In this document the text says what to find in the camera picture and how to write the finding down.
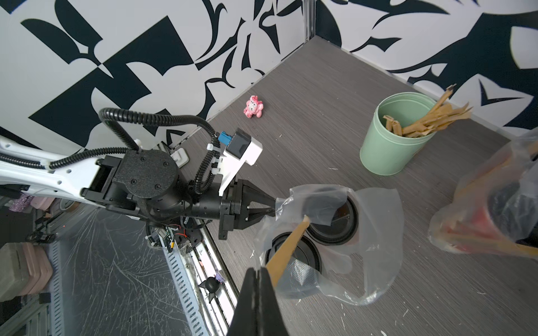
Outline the red milk tea cup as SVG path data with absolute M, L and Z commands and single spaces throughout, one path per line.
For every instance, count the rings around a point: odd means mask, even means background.
M 342 245 L 349 242 L 358 231 L 358 211 L 350 198 L 339 207 L 331 220 L 331 225 L 312 224 L 308 235 L 325 246 Z

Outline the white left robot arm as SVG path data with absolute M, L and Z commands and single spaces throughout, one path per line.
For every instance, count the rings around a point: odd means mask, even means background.
M 275 213 L 275 199 L 253 183 L 237 178 L 253 165 L 262 144 L 243 130 L 219 133 L 197 116 L 165 116 L 105 108 L 100 121 L 122 142 L 61 156 L 1 139 L 1 184 L 21 193 L 103 207 L 141 219 L 150 227 L 180 230 L 183 218 L 219 222 L 219 238 Z M 196 125 L 210 136 L 193 180 L 184 180 L 172 155 L 143 149 L 124 124 L 151 127 Z

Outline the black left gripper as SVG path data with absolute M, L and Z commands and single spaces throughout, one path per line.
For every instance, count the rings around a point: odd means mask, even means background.
M 109 211 L 160 226 L 178 224 L 181 217 L 220 219 L 218 185 L 196 194 L 194 182 L 184 180 L 175 161 L 163 151 L 128 150 L 123 158 L 99 159 L 97 166 L 96 177 L 81 196 Z M 252 182 L 238 179 L 232 191 L 233 229 L 244 230 L 274 216 L 275 201 Z

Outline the pale milk tea cup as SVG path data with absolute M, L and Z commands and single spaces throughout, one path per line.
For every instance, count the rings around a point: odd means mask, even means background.
M 303 236 L 278 282 L 276 294 L 284 299 L 303 299 L 319 293 L 322 258 L 315 244 Z

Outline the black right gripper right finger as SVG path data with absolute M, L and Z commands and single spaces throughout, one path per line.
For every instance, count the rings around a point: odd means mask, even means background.
M 257 284 L 257 335 L 285 336 L 284 324 L 269 272 L 258 271 Z

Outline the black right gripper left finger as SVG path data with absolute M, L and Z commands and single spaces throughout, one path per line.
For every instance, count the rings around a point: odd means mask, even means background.
M 249 268 L 245 273 L 227 336 L 258 335 L 258 294 L 258 271 L 254 268 Z

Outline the clear plastic carrier bag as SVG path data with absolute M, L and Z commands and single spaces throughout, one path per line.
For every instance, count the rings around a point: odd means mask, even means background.
M 464 176 L 430 222 L 441 250 L 537 258 L 537 130 L 511 140 Z

